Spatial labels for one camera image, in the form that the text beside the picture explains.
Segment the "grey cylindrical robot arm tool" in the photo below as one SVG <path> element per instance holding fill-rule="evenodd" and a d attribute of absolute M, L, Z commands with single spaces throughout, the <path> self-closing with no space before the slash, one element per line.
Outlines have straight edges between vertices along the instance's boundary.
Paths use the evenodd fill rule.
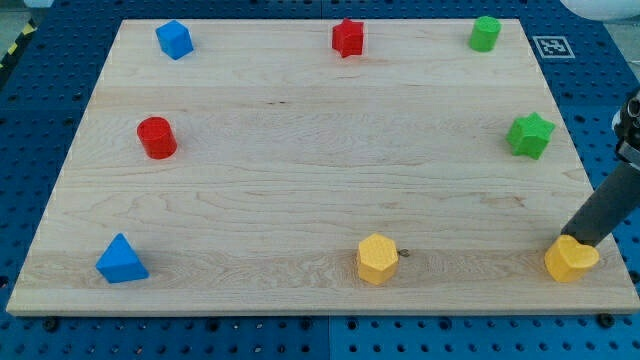
<path fill-rule="evenodd" d="M 597 247 L 639 206 L 639 88 L 626 96 L 611 127 L 619 164 L 560 232 L 582 245 Z"/>

